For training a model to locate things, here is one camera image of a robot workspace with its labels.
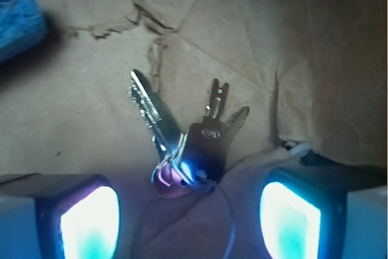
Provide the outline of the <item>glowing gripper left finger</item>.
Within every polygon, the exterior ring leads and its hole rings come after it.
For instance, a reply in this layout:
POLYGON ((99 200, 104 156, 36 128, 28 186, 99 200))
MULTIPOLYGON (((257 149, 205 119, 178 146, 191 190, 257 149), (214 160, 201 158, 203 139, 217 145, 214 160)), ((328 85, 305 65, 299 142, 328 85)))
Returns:
POLYGON ((1 176, 1 258, 113 258, 119 228, 103 175, 1 176))

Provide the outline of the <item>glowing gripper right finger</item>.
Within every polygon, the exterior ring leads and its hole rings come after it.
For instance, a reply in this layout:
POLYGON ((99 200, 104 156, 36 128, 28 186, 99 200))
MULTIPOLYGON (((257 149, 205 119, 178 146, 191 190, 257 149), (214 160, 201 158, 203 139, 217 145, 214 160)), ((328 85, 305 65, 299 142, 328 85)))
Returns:
POLYGON ((261 192, 259 222, 272 258, 386 258, 387 170, 273 169, 261 192))

